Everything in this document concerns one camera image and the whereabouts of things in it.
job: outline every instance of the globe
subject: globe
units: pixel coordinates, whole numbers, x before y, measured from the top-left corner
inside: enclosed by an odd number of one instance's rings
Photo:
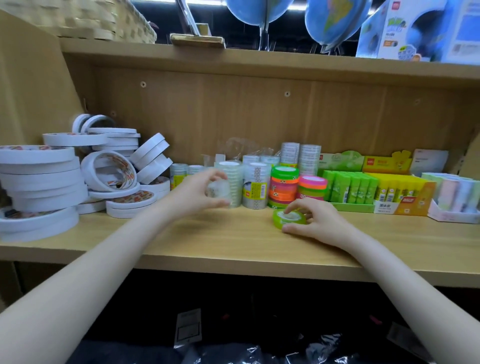
[[[372,0],[308,0],[305,11],[307,31],[321,45],[339,44],[361,27],[371,6]],[[350,26],[349,33],[339,39]]]
[[[265,19],[265,10],[268,9],[268,22],[277,20],[287,11],[293,0],[227,0],[227,7],[240,21],[261,26]]]

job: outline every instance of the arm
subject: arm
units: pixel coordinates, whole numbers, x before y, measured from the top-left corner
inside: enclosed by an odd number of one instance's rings
[[[283,232],[315,238],[350,253],[373,276],[438,364],[480,363],[480,323],[443,296],[371,236],[356,229],[328,202],[296,200],[309,225]]]
[[[134,267],[143,250],[168,224],[229,201],[205,196],[209,169],[190,176],[0,315],[0,363],[63,364]]]

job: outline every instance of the hand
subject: hand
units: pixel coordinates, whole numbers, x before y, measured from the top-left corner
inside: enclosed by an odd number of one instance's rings
[[[227,199],[205,195],[208,184],[218,179],[226,180],[227,175],[214,168],[187,176],[178,187],[161,199],[160,203],[169,204],[173,218],[191,215],[206,208],[229,206],[230,201]]]
[[[329,202],[302,198],[293,201],[285,213],[298,209],[305,214],[307,225],[285,224],[283,232],[315,238],[325,244],[347,250],[353,237],[360,233],[352,224],[340,216],[336,208]]]

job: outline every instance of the wooden shelf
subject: wooden shelf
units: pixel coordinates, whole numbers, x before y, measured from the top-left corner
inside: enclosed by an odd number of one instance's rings
[[[480,225],[427,217],[344,212],[434,285],[480,288]],[[67,264],[126,221],[82,215],[70,231],[29,243],[0,243],[0,260]],[[370,281],[348,254],[283,234],[272,210],[214,210],[176,222],[147,248],[138,268]]]
[[[70,38],[61,38],[60,45],[63,53],[102,67],[377,85],[480,87],[478,66]]]

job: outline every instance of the forearm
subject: forearm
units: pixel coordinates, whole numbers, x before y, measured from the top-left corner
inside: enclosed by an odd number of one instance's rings
[[[155,203],[0,315],[0,363],[63,364],[173,217]]]
[[[373,276],[438,364],[480,363],[480,323],[364,233],[347,251]]]

